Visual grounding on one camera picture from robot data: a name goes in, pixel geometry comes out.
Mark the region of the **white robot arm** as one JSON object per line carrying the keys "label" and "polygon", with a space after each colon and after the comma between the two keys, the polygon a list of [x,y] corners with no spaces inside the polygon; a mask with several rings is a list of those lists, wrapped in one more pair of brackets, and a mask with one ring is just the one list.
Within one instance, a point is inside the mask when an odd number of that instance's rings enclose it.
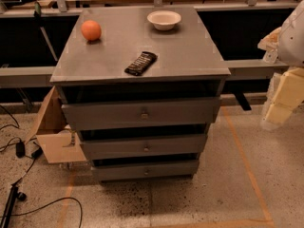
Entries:
{"label": "white robot arm", "polygon": [[304,1],[257,47],[265,51],[265,63],[280,61],[289,67],[283,74],[274,74],[263,106],[261,126],[273,130],[284,125],[304,101]]}

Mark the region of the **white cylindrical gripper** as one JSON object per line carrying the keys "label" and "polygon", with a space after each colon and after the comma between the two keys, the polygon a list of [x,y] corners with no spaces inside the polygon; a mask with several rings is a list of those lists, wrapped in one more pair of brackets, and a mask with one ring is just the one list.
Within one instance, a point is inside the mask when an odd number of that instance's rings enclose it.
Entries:
{"label": "white cylindrical gripper", "polygon": [[[274,29],[259,41],[257,47],[265,51],[276,49],[280,32],[281,28]],[[275,73],[262,109],[261,127],[266,130],[281,127],[303,101],[304,68],[291,67],[283,74]]]}

